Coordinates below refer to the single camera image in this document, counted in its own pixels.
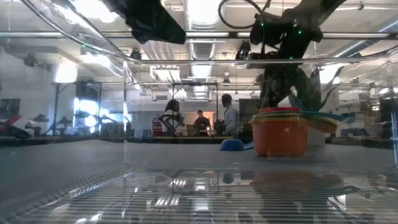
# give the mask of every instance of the black cable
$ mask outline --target black cable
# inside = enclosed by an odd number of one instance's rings
[[[247,25],[247,26],[234,26],[234,25],[229,24],[227,21],[225,21],[223,15],[221,14],[221,8],[228,1],[229,0],[222,0],[220,2],[220,5],[218,6],[218,16],[220,17],[220,19],[223,22],[223,24],[225,24],[226,26],[228,26],[228,27],[230,27],[232,29],[248,29],[248,28],[251,28],[254,24]],[[271,5],[271,1],[272,0],[267,0],[267,3],[264,5],[264,7],[262,9],[260,9],[260,7],[252,0],[243,0],[243,1],[245,1],[245,2],[249,3],[250,5],[252,5],[253,7],[255,7],[257,9],[257,11],[259,12],[260,16],[262,16],[262,13],[264,12],[264,10]]]

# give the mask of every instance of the ceiling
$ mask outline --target ceiling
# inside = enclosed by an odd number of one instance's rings
[[[300,0],[273,0],[271,8],[267,11],[281,15],[282,11],[288,7],[294,7]],[[398,2],[396,0],[365,0],[365,8],[357,10],[360,0],[347,0],[336,12],[334,12],[321,29],[324,32],[378,32],[385,26],[392,24],[398,19]],[[182,0],[166,0],[165,8],[170,15],[184,29],[185,14],[183,11]],[[206,14],[206,6],[203,6],[203,14]],[[224,13],[225,19],[234,25],[248,25],[253,23],[256,10],[249,7],[243,1],[230,1]],[[0,0],[0,30],[9,31],[54,31],[52,27],[38,18],[33,12],[20,1]],[[100,31],[128,31],[123,19],[117,18],[112,23],[104,23],[99,19],[90,19],[91,23]],[[229,27],[222,25],[218,31],[231,31]],[[118,47],[126,55],[130,55],[133,48],[140,48],[143,59],[148,56],[143,51],[140,44],[131,39],[110,39],[110,41]],[[216,44],[215,59],[225,60],[233,59],[242,40],[220,40]],[[334,57],[334,55],[343,52],[358,41],[352,40],[323,40],[318,44],[311,43],[305,57]],[[23,57],[27,53],[34,53],[39,59],[39,63],[53,64],[62,62],[73,62],[79,65],[79,76],[90,77],[99,82],[121,82],[122,78],[115,75],[114,72],[98,63],[88,63],[81,56],[81,45],[68,39],[9,39],[2,40],[2,44],[9,48],[9,51],[15,55]],[[361,55],[373,54],[397,44],[393,40],[383,40],[376,44],[370,45],[360,51]],[[189,59],[188,44],[176,45],[171,44],[172,53],[177,60]],[[252,46],[252,51],[259,52],[259,46]],[[110,60],[118,67],[122,67],[122,60],[109,56]],[[378,84],[386,84],[388,76],[386,70],[387,61],[396,62],[395,57],[384,58],[381,60],[348,65],[340,76],[341,82],[351,82],[358,78],[360,83],[376,82]],[[303,66],[309,74],[310,67]],[[190,76],[190,67],[187,65],[180,66],[180,76],[182,79]],[[139,81],[154,82],[149,75],[149,67],[145,65],[131,65],[133,74],[139,74]],[[213,66],[209,82],[222,82],[224,73],[229,73],[232,83],[252,83],[261,70],[248,70],[241,68],[239,65],[215,65]]]

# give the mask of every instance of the dark hair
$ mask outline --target dark hair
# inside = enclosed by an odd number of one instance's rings
[[[232,103],[232,96],[225,93],[222,97],[221,97],[221,102],[223,103]]]
[[[177,100],[170,100],[167,103],[166,108],[164,109],[164,111],[166,112],[168,110],[172,110],[174,112],[180,112],[180,107],[178,107],[177,111],[174,110],[175,109],[175,105],[179,105],[178,101]]]

